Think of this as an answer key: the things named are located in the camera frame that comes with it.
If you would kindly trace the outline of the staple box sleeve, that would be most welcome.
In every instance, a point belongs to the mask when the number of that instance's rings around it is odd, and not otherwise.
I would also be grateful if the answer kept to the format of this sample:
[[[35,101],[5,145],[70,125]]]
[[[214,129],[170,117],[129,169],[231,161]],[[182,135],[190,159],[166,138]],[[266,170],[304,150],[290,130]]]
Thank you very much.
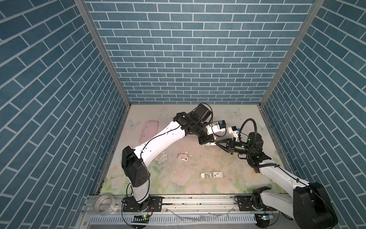
[[[223,177],[222,171],[213,171],[213,177]]]

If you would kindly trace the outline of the staple box tray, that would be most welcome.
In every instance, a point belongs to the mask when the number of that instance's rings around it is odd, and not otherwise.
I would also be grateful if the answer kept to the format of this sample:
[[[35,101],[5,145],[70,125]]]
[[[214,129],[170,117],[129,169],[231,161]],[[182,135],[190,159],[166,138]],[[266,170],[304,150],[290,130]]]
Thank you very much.
[[[202,172],[202,173],[200,174],[200,177],[201,177],[202,179],[209,179],[209,178],[212,178],[212,174],[211,174],[211,172]]]

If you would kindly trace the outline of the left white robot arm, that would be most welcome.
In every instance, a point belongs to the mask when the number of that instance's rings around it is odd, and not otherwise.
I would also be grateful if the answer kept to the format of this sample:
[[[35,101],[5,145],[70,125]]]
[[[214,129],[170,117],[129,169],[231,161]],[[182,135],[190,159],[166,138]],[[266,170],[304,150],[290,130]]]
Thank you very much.
[[[196,135],[201,145],[213,142],[214,135],[207,128],[212,121],[211,107],[200,103],[188,113],[177,113],[165,129],[145,143],[123,149],[122,169],[130,181],[133,198],[138,204],[146,203],[150,196],[148,165],[171,144],[187,135]]]

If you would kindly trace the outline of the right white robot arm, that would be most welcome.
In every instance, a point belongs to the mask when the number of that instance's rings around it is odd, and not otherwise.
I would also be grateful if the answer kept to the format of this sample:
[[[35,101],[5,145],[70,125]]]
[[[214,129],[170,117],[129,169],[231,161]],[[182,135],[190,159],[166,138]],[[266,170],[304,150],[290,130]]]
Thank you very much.
[[[216,141],[215,145],[227,153],[245,155],[255,172],[260,173],[284,191],[285,195],[261,187],[252,193],[255,209],[272,207],[294,219],[301,229],[331,229],[338,224],[338,218],[323,185],[301,179],[275,163],[263,152],[260,134],[251,132],[246,142],[235,137]]]

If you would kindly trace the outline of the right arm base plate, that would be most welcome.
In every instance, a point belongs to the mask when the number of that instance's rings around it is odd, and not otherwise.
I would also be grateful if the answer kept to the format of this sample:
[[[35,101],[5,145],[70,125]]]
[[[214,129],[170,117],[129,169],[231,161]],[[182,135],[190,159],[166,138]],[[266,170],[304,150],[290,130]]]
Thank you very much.
[[[237,203],[239,211],[256,211],[252,204],[251,195],[234,196],[234,201]]]

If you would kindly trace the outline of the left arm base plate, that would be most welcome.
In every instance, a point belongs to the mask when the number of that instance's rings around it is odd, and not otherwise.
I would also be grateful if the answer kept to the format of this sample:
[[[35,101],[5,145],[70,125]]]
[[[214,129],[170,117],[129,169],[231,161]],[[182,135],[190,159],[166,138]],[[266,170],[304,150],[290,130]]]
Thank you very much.
[[[149,196],[142,203],[138,203],[133,196],[127,196],[122,201],[123,212],[161,212],[163,205],[162,196]]]

